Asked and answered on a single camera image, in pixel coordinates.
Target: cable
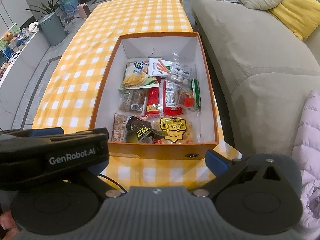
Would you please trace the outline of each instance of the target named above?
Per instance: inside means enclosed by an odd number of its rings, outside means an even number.
[[[121,188],[124,191],[124,193],[128,193],[127,190],[124,187],[122,187],[119,183],[115,182],[113,179],[111,179],[111,178],[109,178],[109,177],[107,177],[105,175],[102,175],[102,174],[99,174],[98,176],[103,177],[103,178],[105,178],[107,180],[110,180],[111,182],[116,184],[119,188]]]

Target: orange cardboard box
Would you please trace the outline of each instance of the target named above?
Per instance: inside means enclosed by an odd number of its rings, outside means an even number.
[[[145,144],[109,142],[110,155],[146,159],[203,159],[205,152],[218,145],[217,115],[207,62],[198,33],[157,32],[133,33],[119,37],[103,75],[95,102],[90,129],[106,127],[112,137],[114,116],[120,104],[119,87],[123,81],[128,58],[170,58],[183,55],[196,64],[200,86],[201,110],[199,122],[202,143]]]

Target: plastic bag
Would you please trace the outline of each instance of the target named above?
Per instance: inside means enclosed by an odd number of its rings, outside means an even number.
[[[182,109],[177,106],[175,93],[177,85],[172,82],[161,80],[158,88],[151,88],[148,96],[146,116],[179,116]]]
[[[120,90],[158,87],[157,79],[147,74],[148,63],[149,61],[144,59],[128,61]]]
[[[177,105],[181,108],[196,111],[201,108],[201,98],[198,80],[191,81],[191,90],[180,87],[175,94]]]
[[[154,144],[191,144],[201,142],[201,130],[198,113],[176,118],[169,116],[150,120],[155,129],[168,133],[163,139],[154,140]]]
[[[147,89],[130,89],[121,94],[119,110],[144,116],[147,106]]]
[[[61,0],[60,7],[67,15],[75,14],[77,7],[79,5],[79,0]]]
[[[193,62],[181,60],[179,55],[173,53],[174,64],[165,80],[173,82],[185,89],[190,89],[192,78],[196,78],[196,66]]]
[[[151,143],[150,137],[155,140],[161,140],[168,135],[164,130],[153,129],[151,123],[145,117],[131,116],[128,119],[126,129],[125,141],[129,143]]]
[[[174,62],[158,58],[149,59],[148,75],[156,77],[167,77]]]
[[[126,125],[129,117],[127,115],[115,114],[113,124],[112,142],[124,142]]]

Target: purple puffer jacket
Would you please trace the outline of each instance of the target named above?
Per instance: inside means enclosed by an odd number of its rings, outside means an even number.
[[[292,158],[302,175],[303,215],[296,230],[304,239],[320,236],[320,94],[311,90],[302,111]]]

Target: biscuit package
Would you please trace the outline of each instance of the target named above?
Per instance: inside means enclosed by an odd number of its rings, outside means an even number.
[[[167,132],[167,136],[162,139],[154,139],[154,144],[190,144],[200,143],[200,124],[197,115],[183,115],[176,118],[169,116],[154,118],[154,129]]]
[[[120,90],[158,87],[157,79],[147,74],[148,66],[148,59],[128,60]]]

